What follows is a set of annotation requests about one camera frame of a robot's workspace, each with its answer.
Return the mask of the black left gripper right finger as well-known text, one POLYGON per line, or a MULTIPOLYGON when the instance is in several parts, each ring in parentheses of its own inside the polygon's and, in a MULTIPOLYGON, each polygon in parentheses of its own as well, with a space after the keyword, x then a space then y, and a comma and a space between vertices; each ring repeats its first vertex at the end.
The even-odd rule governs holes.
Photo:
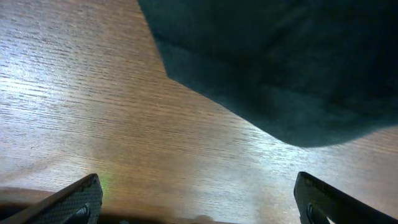
POLYGON ((299 172, 294 197, 301 224, 397 224, 397 219, 356 200, 307 172, 299 172))

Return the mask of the dark green Nike t-shirt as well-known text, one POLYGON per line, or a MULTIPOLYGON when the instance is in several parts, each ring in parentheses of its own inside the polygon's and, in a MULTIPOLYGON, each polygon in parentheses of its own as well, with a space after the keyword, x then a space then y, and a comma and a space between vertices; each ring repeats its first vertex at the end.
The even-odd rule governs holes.
POLYGON ((288 144, 397 124, 397 1, 142 0, 167 76, 288 144))

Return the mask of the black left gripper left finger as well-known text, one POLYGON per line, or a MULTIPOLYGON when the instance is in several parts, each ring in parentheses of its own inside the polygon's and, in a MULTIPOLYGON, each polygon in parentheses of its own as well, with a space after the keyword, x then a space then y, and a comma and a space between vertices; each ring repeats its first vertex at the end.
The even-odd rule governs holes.
POLYGON ((41 202, 4 219, 1 224, 96 224, 103 191, 97 174, 89 174, 41 202))

